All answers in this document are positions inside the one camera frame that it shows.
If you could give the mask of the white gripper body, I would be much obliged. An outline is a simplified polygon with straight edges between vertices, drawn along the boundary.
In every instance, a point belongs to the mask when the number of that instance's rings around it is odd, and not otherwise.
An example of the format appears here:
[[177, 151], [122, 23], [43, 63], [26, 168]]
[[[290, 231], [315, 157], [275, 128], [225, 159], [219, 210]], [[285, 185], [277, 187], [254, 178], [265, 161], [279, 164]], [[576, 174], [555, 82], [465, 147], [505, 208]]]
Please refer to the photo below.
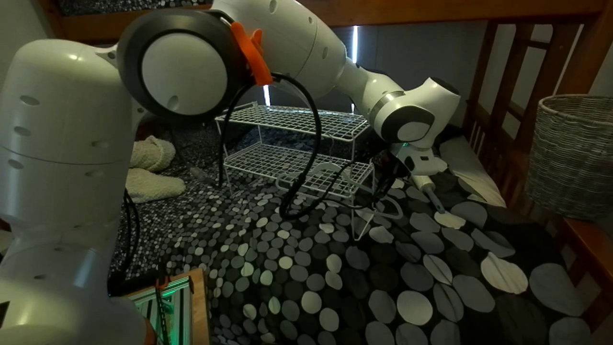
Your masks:
[[432, 149], [419, 149], [411, 143], [392, 143], [390, 153], [407, 168], [411, 176], [430, 176], [442, 172], [445, 162]]

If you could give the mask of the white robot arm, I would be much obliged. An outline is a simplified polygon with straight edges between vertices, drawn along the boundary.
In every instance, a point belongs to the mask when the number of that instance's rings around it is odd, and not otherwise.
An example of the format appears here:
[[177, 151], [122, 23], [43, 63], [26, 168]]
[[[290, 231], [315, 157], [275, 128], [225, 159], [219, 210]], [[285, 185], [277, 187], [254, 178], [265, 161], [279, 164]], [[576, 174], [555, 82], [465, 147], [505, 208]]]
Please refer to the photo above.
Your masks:
[[0, 214], [14, 233], [0, 264], [0, 345], [152, 345], [135, 306], [106, 291], [137, 115], [208, 120], [277, 80], [308, 99], [344, 93], [409, 170], [442, 170], [432, 143], [457, 93], [353, 65], [298, 0], [149, 11], [108, 47], [20, 46], [0, 105]]

